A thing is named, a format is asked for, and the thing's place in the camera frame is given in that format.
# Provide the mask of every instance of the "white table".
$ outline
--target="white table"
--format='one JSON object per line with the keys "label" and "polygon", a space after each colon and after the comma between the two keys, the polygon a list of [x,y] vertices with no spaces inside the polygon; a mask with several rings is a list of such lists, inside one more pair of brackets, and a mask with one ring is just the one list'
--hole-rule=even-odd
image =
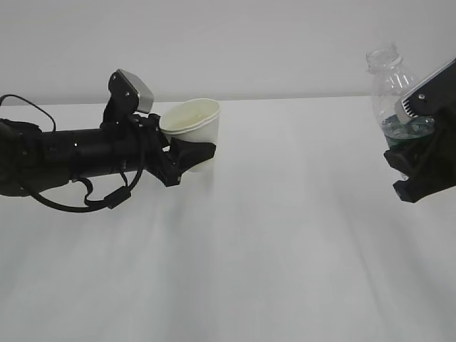
{"label": "white table", "polygon": [[368,98],[226,101],[213,173],[95,214],[0,198],[0,341],[455,341],[456,190],[400,202],[385,148]]}

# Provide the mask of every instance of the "plastic bottle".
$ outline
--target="plastic bottle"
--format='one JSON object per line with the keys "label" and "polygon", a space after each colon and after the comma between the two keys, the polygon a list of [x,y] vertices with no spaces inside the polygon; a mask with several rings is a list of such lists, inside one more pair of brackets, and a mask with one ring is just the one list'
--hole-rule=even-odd
{"label": "plastic bottle", "polygon": [[403,65],[403,57],[394,44],[368,53],[368,72],[373,77],[373,112],[388,146],[420,139],[434,132],[432,118],[417,118],[403,125],[394,111],[394,105],[418,82],[415,75]]}

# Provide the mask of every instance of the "bottle neck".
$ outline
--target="bottle neck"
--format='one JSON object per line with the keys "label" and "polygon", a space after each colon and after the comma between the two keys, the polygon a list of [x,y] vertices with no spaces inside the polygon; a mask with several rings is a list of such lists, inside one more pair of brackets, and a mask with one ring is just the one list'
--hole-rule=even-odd
{"label": "bottle neck", "polygon": [[373,75],[394,69],[403,61],[394,45],[368,53],[366,59],[369,65],[368,72]]}

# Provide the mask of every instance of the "paper cup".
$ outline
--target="paper cup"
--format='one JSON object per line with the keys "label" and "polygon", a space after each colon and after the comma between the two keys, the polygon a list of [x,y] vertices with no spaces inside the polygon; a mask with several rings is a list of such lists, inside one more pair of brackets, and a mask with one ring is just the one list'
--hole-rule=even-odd
{"label": "paper cup", "polygon": [[[170,140],[176,138],[191,143],[217,144],[219,137],[220,104],[209,98],[198,98],[174,107],[160,119],[160,129]],[[193,172],[211,170],[214,158],[190,169]]]}

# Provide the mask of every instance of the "white background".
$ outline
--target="white background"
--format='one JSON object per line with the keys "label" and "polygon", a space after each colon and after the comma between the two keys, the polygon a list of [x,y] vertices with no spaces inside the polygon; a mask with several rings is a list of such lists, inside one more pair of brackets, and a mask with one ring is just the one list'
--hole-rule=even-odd
{"label": "white background", "polygon": [[[454,342],[456,189],[402,203],[370,108],[224,101],[213,173],[87,215],[0,197],[0,341]],[[64,130],[103,106],[47,109]]]}
{"label": "white background", "polygon": [[396,41],[421,76],[456,56],[453,0],[3,0],[0,93],[102,103],[116,68],[158,100],[366,94]]}

